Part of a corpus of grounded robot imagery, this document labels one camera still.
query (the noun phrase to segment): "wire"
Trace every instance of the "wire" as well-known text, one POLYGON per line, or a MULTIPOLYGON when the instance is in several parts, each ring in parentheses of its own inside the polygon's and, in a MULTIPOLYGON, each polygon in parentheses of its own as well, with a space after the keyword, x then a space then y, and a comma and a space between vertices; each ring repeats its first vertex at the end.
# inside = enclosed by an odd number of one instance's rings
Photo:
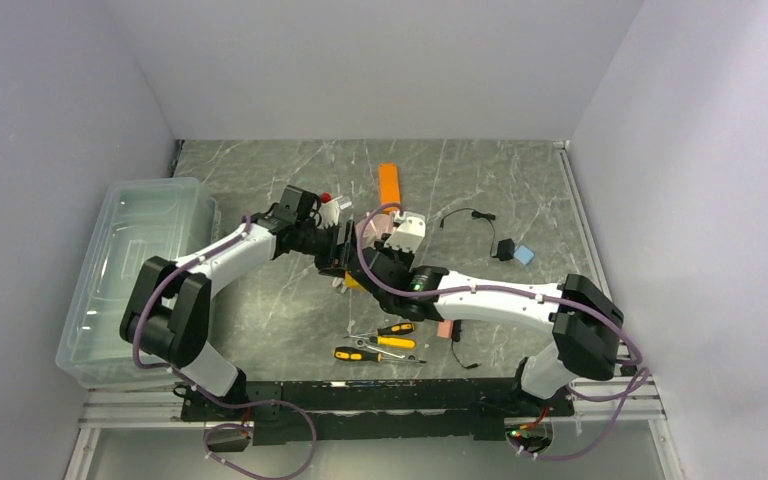
MULTIPOLYGON (((464 285, 460 287, 442 288, 439 290, 427 290, 424 292, 408 292, 405 290, 397 290, 385 284, 380 279, 378 279, 372 273, 372 270, 369 268, 369 265, 366 262, 366 257, 363 254, 363 245, 361 244, 361 239, 363 238, 363 234, 366 231, 367 225, 369 225, 370 219, 375 215, 380 214, 386 208, 397 208, 399 209, 399 211, 402 210, 402 206, 397 202, 385 203, 384 205, 379 206, 378 208, 373 210, 361 222, 360 233, 357 235, 357 238, 356 238, 358 263, 360 264, 360 267, 363 270, 364 274, 367 276, 367 278, 369 278, 369 280, 372 283, 374 283, 378 288, 384 290, 387 293, 390 293, 391 295, 397 295, 400 297, 414 297, 414 298, 436 297, 439 295, 450 294, 450 293, 474 292, 479 290, 511 293, 514 295, 520 295, 520 296, 523 296, 526 298, 532 298, 532 299, 536 296, 536 294, 529 292, 527 290, 507 287, 504 285, 474 285, 474 286, 464 285)), ((611 330, 611 332, 617 335, 620 338, 620 340, 625 342, 625 344, 628 346, 628 350, 629 350, 629 353, 631 354, 631 358, 628 360, 618 359, 616 363, 620 365, 640 365, 643 362, 643 354, 640 352, 640 349, 637 348, 637 345, 635 345, 635 343, 628 337, 628 335, 625 332, 623 332, 619 327, 614 325, 614 323, 608 317, 602 314, 602 312, 599 312, 598 310, 591 308, 587 305, 584 305, 582 303, 569 300, 566 298, 543 295, 543 300, 556 303, 559 305, 564 305, 566 307, 574 308, 583 313, 586 313, 587 315, 603 323, 609 330, 611 330)), ((620 393, 620 397, 619 397, 620 402, 617 405, 617 409, 614 411, 613 415, 611 416, 611 419, 608 421, 608 424, 605 426, 604 430, 602 430, 602 433, 599 434, 599 436, 596 438, 596 440, 593 441, 593 443, 591 443, 581 451, 576 452, 574 454, 561 455, 561 456, 555 456, 555 457, 541 456, 541 457, 535 457, 535 458, 540 458, 542 460, 549 460, 549 461, 573 460, 590 453, 590 451, 596 448, 602 442, 602 440, 604 440, 607 434, 614 428, 614 425, 617 422, 617 418, 619 418, 620 412, 622 411, 622 407, 623 405, 625 405, 625 401, 628 399, 628 395, 634 392, 635 390, 637 390, 638 388, 640 388, 646 382, 646 379, 648 378, 648 376, 649 376, 649 369, 646 367, 641 368, 640 370, 637 371, 637 373, 634 374, 634 376, 631 378, 631 380, 628 383, 628 387, 626 387, 626 389, 622 393, 620 393)))
MULTIPOLYGON (((641 385, 646 383, 647 378, 649 377, 649 369, 646 367, 641 368, 637 371, 637 373, 634 374, 633 377, 631 377, 631 381, 629 382, 629 385, 634 384, 637 382, 632 388, 632 391, 637 390, 640 388, 641 385)), ((620 416, 620 412, 622 411, 623 406, 625 405, 625 401, 628 400, 628 396, 623 396, 620 398, 620 402, 617 405, 617 409, 614 410, 613 415, 611 415, 611 418, 608 420, 608 424, 605 425, 605 428, 602 429, 602 433, 599 434, 598 437, 596 437, 595 440, 590 442, 590 445, 582 448, 581 450, 570 453, 567 455, 552 455, 552 456, 546 456, 546 455, 536 455, 533 454, 533 458, 535 460, 546 460, 548 462, 564 462, 567 460, 575 460, 578 458, 581 458, 588 453, 592 452, 594 448, 598 447, 600 443, 602 443, 602 440, 605 439, 605 437, 608 436, 609 433, 611 433, 611 430, 613 430, 614 426, 617 424, 617 419, 620 416)))
POLYGON ((535 428, 537 428, 537 425, 539 425, 540 422, 542 422, 543 419, 546 418, 546 414, 548 413, 549 413, 549 406, 546 405, 545 407, 543 407, 543 410, 540 411, 540 415, 537 416, 537 420, 531 423, 520 425, 519 428, 521 430, 534 430, 535 428))
POLYGON ((458 358, 458 354, 455 353, 455 339, 452 339, 452 356, 455 357, 455 361, 458 362, 458 365, 460 365, 464 370, 472 370, 473 368, 478 368, 481 366, 480 363, 470 363, 469 365, 464 365, 463 362, 461 362, 461 359, 458 358))
POLYGON ((494 258, 493 257, 493 246, 496 245, 496 226, 493 225, 493 220, 496 220, 496 215, 493 215, 492 213, 479 212, 478 210, 476 210, 476 209, 474 209, 472 207, 459 208, 457 210, 452 210, 451 212, 443 215, 443 218, 440 219, 440 228, 443 228, 443 222, 446 221, 446 219, 449 217, 449 215, 452 215, 452 214, 458 213, 458 212, 464 212, 466 210, 471 210, 472 211, 472 218, 473 219, 483 218, 484 220, 487 220, 487 223, 490 224, 490 228, 493 229, 493 239, 490 240, 490 257, 494 258))
MULTIPOLYGON (((204 450, 205 450, 205 453, 207 454, 205 458, 211 458, 211 459, 221 463, 222 465, 224 465, 224 466, 226 466, 226 467, 228 467, 228 468, 230 468, 230 469, 232 469, 232 470, 234 470, 236 472, 242 473, 243 475, 247 475, 247 476, 249 476, 251 478, 254 478, 254 479, 257 479, 257 480, 289 480, 289 479, 295 478, 299 474, 301 474, 310 465, 310 462, 313 461, 313 455, 316 453, 316 426, 313 424, 313 419, 310 417, 310 415, 308 415, 308 413, 305 412, 301 407, 299 407, 298 405, 295 405, 293 403, 286 402, 284 400, 278 400, 278 399, 259 400, 259 401, 256 401, 256 402, 247 402, 247 403, 239 403, 239 404, 226 403, 226 402, 223 402, 222 400, 216 398, 216 396, 214 396, 212 393, 208 392, 207 390, 205 390, 201 386, 197 385, 191 378, 189 378, 183 372, 181 372, 177 368, 171 366, 170 364, 168 364, 166 362, 145 364, 145 363, 143 363, 140 360, 140 341, 142 340, 143 330, 145 329, 145 324, 146 324, 146 321, 148 320, 148 317, 149 317, 149 315, 151 313, 151 309, 156 304, 156 302, 158 301, 160 296, 162 295, 163 290, 170 283, 172 283, 172 281, 178 275, 180 275, 185 270, 189 270, 190 268, 198 265, 200 262, 205 262, 205 261, 215 257, 216 255, 224 252, 225 250, 228 250, 229 248, 233 247, 237 243, 243 241, 248 236, 248 233, 251 231, 251 227, 252 227, 251 215, 246 214, 244 216, 244 219, 245 219, 245 227, 243 228, 243 231, 242 231, 241 234, 229 236, 230 238, 227 241, 222 242, 221 244, 219 244, 215 248, 212 248, 212 249, 208 250, 203 256, 194 257, 191 260, 185 262, 184 264, 182 264, 181 266, 179 266, 178 268, 173 270, 172 273, 170 273, 168 277, 164 278, 157 285, 157 287, 154 289, 154 291, 149 296, 149 299, 146 302, 146 305, 143 308, 142 313, 140 313, 139 319, 137 320, 137 326, 134 329, 134 339, 132 341, 133 346, 132 346, 131 353, 132 353, 132 357, 133 357, 133 360, 134 360, 134 365, 136 365, 137 368, 142 369, 142 370, 152 369, 152 368, 171 368, 172 369, 172 373, 174 373, 178 378, 183 380, 184 383, 186 383, 192 389, 194 389, 195 391, 201 393, 205 398, 207 398, 208 400, 210 400, 211 402, 215 403, 216 405, 218 405, 220 407, 231 409, 231 410, 237 410, 237 409, 242 409, 242 408, 251 409, 252 407, 257 407, 257 406, 262 406, 262 405, 270 405, 270 406, 283 405, 285 407, 291 408, 291 409, 299 412, 299 414, 301 414, 302 418, 304 418, 305 421, 307 422, 308 427, 310 427, 310 434, 311 434, 311 439, 312 439, 311 441, 312 441, 312 443, 311 443, 311 446, 310 446, 310 451, 308 453, 307 459, 305 459, 305 461, 302 463, 302 465, 298 469, 296 469, 296 471, 294 471, 293 473, 290 473, 289 475, 284 475, 283 477, 264 477, 262 475, 258 475, 258 474, 254 473, 254 472, 250 472, 250 471, 240 467, 239 465, 237 465, 237 464, 235 464, 233 462, 229 462, 226 459, 224 459, 224 458, 220 457, 219 455, 217 455, 217 454, 213 453, 212 451, 210 451, 210 446, 208 444, 208 441, 210 440, 210 436, 213 435, 215 432, 217 432, 219 430, 227 430, 227 429, 232 429, 233 428, 233 429, 240 430, 241 432, 245 432, 247 434, 250 434, 250 432, 249 432, 249 430, 251 430, 250 427, 247 427, 245 425, 238 425, 236 423, 223 423, 223 424, 217 425, 217 426, 211 428, 210 430, 208 430, 207 432, 205 432, 204 439, 203 439, 204 450)), ((173 393, 175 393, 175 395, 178 395, 175 390, 177 390, 177 387, 175 389, 173 389, 173 393)))
MULTIPOLYGON (((379 206, 378 208, 376 208, 375 210, 373 210, 361 222, 360 234, 356 235, 356 239, 355 239, 356 240, 355 248, 358 253, 358 263, 360 264, 360 267, 363 270, 363 273, 369 278, 369 280, 372 283, 374 283, 381 290, 384 290, 385 292, 391 295, 396 295, 399 297, 414 297, 414 298, 436 297, 439 295, 445 295, 449 293, 472 292, 473 288, 475 288, 475 291, 480 290, 480 291, 504 292, 504 293, 511 293, 514 295, 519 295, 519 296, 531 298, 531 299, 533 299, 536 296, 536 294, 533 292, 529 292, 527 290, 521 290, 519 288, 508 287, 504 285, 475 285, 474 287, 463 285, 459 287, 442 288, 439 290, 426 290, 422 292, 410 292, 406 290, 397 290, 387 285, 372 273, 372 270, 369 268, 369 264, 367 263, 366 258, 363 255, 363 244, 361 243, 361 239, 363 238, 363 234, 366 231, 366 227, 369 224, 370 219, 375 215, 378 215, 381 212, 383 212, 385 208, 397 208, 401 210, 402 206, 397 202, 391 202, 391 203, 385 203, 379 206)), ((631 338, 628 337, 628 335, 625 332, 622 331, 622 329, 614 325, 614 322, 612 322, 602 312, 594 308, 591 308, 583 303, 579 303, 574 300, 569 300, 566 298, 553 297, 551 295, 543 295, 543 300, 552 302, 552 303, 557 303, 559 305, 564 305, 566 307, 574 308, 583 313, 586 313, 587 315, 603 323, 611 332, 614 333, 614 335, 618 336, 620 340, 622 340, 628 346, 629 353, 631 354, 631 358, 629 358, 628 360, 617 359, 616 361, 617 364, 640 365, 643 362, 643 354, 640 353, 640 349, 637 348, 637 345, 631 340, 631 338)))

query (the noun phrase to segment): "screwdriver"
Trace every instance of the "screwdriver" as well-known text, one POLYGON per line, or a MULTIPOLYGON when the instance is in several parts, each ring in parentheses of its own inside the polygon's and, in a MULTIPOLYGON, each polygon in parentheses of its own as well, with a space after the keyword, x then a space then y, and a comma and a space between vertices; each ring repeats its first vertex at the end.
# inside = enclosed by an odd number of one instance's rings
POLYGON ((369 341, 369 343, 372 343, 374 345, 381 345, 382 347, 407 348, 407 349, 416 348, 416 342, 411 340, 410 338, 376 337, 375 335, 372 335, 372 336, 348 335, 343 338, 363 338, 364 340, 369 341))
POLYGON ((416 326, 410 322, 397 323, 390 327, 378 329, 378 335, 410 335, 416 331, 416 326))
POLYGON ((344 362, 394 362, 394 363, 425 363, 425 360, 400 359, 384 357, 380 353, 372 353, 353 347, 337 347, 334 349, 334 358, 344 362))

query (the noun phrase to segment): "yellow and black handle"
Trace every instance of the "yellow and black handle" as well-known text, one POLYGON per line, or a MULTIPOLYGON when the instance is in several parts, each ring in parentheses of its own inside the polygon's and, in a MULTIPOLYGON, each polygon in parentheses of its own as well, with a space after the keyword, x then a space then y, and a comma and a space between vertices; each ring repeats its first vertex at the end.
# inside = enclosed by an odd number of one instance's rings
POLYGON ((334 349, 334 358, 344 362, 380 362, 381 354, 354 347, 337 347, 334 349))
POLYGON ((410 335, 416 331, 416 325, 408 323, 397 323, 395 325, 379 328, 378 335, 410 335))
POLYGON ((381 345, 382 347, 393 348, 416 348, 416 342, 410 338, 397 338, 397 337, 369 337, 369 343, 375 345, 381 345))

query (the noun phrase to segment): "blue block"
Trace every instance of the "blue block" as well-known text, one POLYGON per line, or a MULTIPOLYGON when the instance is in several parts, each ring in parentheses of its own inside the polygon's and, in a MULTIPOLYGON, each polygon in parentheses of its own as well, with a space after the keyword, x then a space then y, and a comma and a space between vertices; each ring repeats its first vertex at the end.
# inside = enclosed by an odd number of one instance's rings
POLYGON ((519 263, 525 266, 525 265, 528 265, 528 262, 530 262, 531 259, 534 258, 534 252, 520 245, 517 247, 516 251, 514 252, 514 258, 519 260, 519 263))

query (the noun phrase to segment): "marble surface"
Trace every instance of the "marble surface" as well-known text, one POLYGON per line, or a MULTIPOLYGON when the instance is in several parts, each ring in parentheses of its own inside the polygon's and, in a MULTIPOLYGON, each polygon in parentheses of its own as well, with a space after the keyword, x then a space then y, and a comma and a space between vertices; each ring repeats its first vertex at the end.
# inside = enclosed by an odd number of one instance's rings
MULTIPOLYGON (((265 211, 287 184, 349 195, 360 220, 378 203, 378 164, 399 166, 405 208, 426 215, 428 231, 414 265, 445 266, 478 278, 548 283, 567 273, 593 277, 574 206, 551 142, 538 141, 187 141, 175 172, 203 181, 219 202, 222 228, 243 213, 265 211), (526 267, 489 257, 492 231, 469 212, 494 213, 497 240, 513 238, 530 248, 526 267)), ((331 287, 308 257, 292 253, 241 278, 216 299, 211 342, 251 380, 345 380, 508 377, 526 355, 549 338, 524 328, 464 322, 452 357, 437 323, 418 323, 414 350, 428 363, 347 364, 333 349, 342 337, 400 321, 384 314, 372 296, 331 287)))

